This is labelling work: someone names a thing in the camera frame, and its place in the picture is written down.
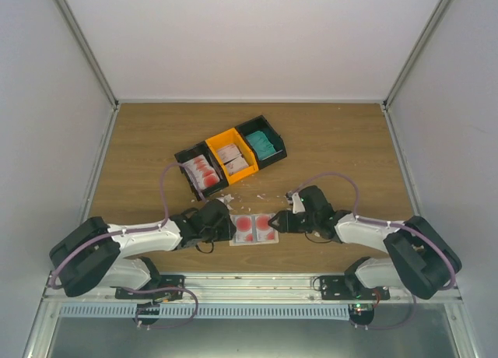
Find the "metal grate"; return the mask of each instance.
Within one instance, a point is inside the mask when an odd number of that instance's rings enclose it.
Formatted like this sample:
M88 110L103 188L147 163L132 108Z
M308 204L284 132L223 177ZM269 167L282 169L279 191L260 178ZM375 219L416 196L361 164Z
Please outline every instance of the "metal grate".
M159 315L141 318L188 318L193 304L161 304ZM133 318L136 304L68 303L59 316L66 318ZM335 319L347 321L347 305L311 304L201 304L196 318L202 319Z

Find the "orange plastic container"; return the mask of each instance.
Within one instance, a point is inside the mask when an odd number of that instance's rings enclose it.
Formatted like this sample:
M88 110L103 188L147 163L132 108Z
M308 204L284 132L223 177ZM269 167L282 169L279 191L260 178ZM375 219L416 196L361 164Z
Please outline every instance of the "orange plastic container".
M258 172L258 163L256 162L254 153L235 128L231 128L230 130L226 130L221 134L213 136L212 138L207 139L205 142L211 149L212 154L223 169L223 173L228 180L228 184L237 183L240 179L244 179L245 177ZM223 165L222 160L219 158L218 153L216 152L218 149L221 149L224 146L228 146L229 144L235 144L237 146L247 164L249 165L249 167L246 167L245 169L239 171L238 173L235 173L234 175L228 174L225 165Z

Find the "brown wood surface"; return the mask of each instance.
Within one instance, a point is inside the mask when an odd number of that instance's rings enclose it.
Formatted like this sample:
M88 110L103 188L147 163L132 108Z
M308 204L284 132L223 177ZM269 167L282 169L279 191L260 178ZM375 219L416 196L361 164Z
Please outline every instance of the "brown wood surface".
M116 224L162 219L159 175L174 154L259 114L282 136L288 156L221 192L235 198L232 213L285 209L287 191L333 170L359 185L362 215L410 217L388 127L376 104L123 104L91 215ZM346 181L325 177L316 184L335 209L352 208L354 191ZM179 170L169 172L164 189L172 213L201 206L191 201L194 196ZM278 244L218 243L212 254L190 248L149 257L165 272L341 272L365 255L384 256L360 245L312 244L288 233L280 235Z

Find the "white wall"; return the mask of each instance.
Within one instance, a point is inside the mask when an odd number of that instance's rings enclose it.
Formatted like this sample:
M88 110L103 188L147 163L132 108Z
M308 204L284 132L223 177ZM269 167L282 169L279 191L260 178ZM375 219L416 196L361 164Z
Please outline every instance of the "white wall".
M459 254L465 305L498 351L498 0L455 0L394 101L423 211Z
M1 356L22 356L110 105L52 0L0 0Z
M68 0L119 99L383 100L438 0Z

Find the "red circle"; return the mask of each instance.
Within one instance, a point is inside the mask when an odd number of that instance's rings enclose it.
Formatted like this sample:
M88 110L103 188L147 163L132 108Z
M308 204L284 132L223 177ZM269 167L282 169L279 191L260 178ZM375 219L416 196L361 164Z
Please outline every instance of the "red circle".
M237 226L237 230L239 230L240 232L249 231L252 227L251 218L249 218L248 216L241 216L237 219L235 225Z
M212 187L216 183L219 182L219 179L216 175L208 175L207 177L204 178L204 185L206 188Z
M269 219L269 216L259 216L258 218L256 218L256 227L258 228L258 230L266 231L268 228L270 228L268 225Z
M215 173L215 171L213 169L208 169L208 170L205 170L202 172L202 177L207 177L207 176L214 174L214 173Z

